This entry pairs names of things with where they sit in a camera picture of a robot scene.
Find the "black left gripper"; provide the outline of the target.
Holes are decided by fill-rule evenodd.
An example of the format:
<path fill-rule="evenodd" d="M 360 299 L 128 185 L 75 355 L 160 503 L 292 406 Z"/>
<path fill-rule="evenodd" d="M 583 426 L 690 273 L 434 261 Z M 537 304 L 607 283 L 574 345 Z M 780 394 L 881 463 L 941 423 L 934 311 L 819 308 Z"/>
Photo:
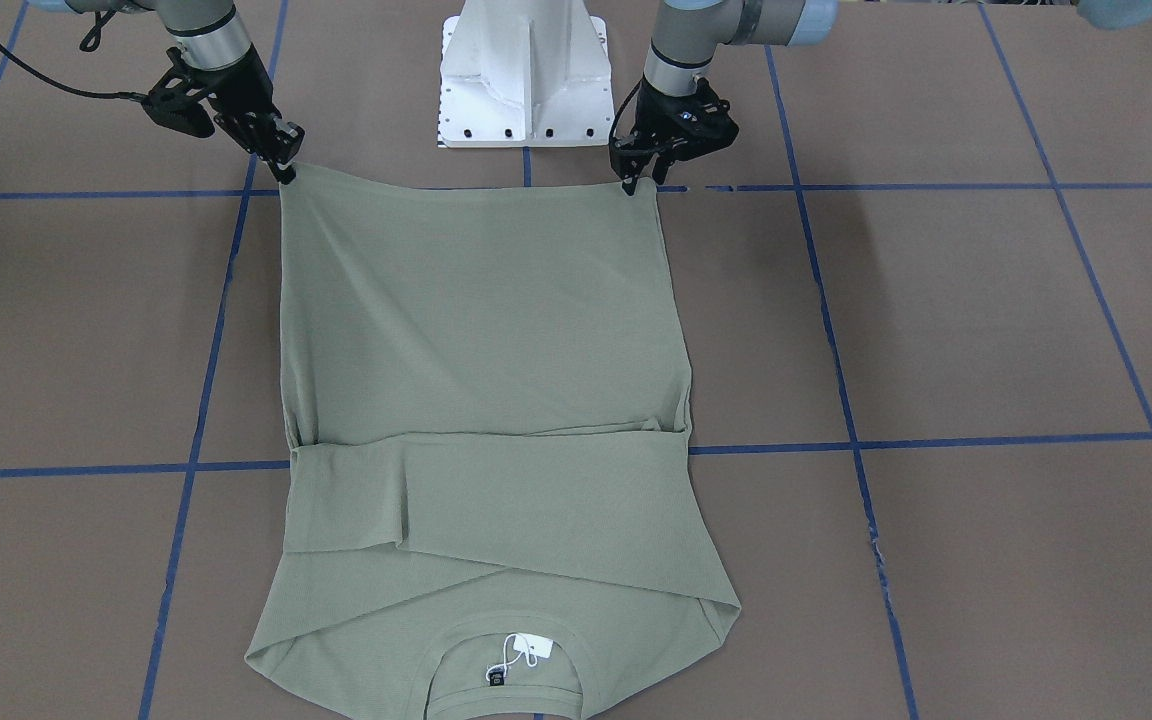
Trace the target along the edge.
<path fill-rule="evenodd" d="M 692 94 L 664 94 L 641 78 L 617 106 L 609 129 L 611 169 L 627 197 L 645 170 L 664 184 L 672 165 L 732 146 L 740 128 L 723 100 L 699 78 Z"/>

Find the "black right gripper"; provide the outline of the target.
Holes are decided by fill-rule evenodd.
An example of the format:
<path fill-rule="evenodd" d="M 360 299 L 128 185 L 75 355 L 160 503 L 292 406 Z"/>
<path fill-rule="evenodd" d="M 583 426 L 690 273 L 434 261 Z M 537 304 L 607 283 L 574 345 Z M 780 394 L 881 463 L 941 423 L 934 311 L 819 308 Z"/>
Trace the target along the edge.
<path fill-rule="evenodd" d="M 236 63 L 215 70 L 188 65 L 182 50 L 166 50 L 172 68 L 141 100 L 147 118 L 183 135 L 207 138 L 217 129 L 247 154 L 274 167 L 278 184 L 297 177 L 294 156 L 305 131 L 282 118 L 273 101 L 273 83 L 259 51 L 247 50 Z"/>

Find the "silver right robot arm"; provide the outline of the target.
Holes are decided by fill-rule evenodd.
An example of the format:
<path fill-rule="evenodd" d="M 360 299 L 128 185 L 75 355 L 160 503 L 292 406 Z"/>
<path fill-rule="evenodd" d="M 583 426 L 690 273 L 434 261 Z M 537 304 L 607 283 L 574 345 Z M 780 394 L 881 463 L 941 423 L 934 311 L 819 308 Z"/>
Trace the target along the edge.
<path fill-rule="evenodd" d="M 256 156 L 279 184 L 296 179 L 305 132 L 276 108 L 268 68 L 233 1 L 37 1 L 45 12 L 154 13 L 172 36 L 170 67 L 145 94 L 129 94 L 157 126 L 197 138 L 218 129 Z"/>

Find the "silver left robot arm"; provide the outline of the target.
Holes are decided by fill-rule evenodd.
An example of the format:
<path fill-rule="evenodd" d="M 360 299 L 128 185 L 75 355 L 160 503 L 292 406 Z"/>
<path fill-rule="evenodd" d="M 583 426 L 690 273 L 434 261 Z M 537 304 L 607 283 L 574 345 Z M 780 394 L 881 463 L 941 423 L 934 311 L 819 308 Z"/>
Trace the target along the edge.
<path fill-rule="evenodd" d="M 826 40 L 838 1 L 664 1 L 641 78 L 612 120 L 627 108 L 627 135 L 608 136 L 611 169 L 634 196 L 649 174 L 664 184 L 673 165 L 730 147 L 738 137 L 730 101 L 708 81 L 721 46 L 810 46 Z"/>

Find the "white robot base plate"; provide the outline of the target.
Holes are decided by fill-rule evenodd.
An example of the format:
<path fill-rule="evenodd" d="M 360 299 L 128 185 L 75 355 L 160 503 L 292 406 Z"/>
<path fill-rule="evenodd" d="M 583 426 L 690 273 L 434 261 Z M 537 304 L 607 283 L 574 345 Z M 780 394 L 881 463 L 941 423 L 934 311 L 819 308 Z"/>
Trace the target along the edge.
<path fill-rule="evenodd" d="M 584 1 L 467 1 L 444 18 L 439 88 L 440 147 L 602 146 L 607 26 Z"/>

